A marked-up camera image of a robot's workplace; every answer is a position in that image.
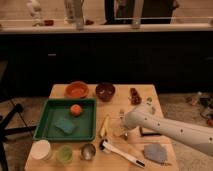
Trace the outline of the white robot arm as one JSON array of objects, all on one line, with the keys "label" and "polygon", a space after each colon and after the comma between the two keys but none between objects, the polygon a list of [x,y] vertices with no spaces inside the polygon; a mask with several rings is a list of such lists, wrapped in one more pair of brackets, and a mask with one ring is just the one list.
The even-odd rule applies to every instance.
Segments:
[{"label": "white robot arm", "polygon": [[146,103],[137,105],[124,115],[123,125],[132,130],[144,127],[213,157],[213,129],[158,117]]}]

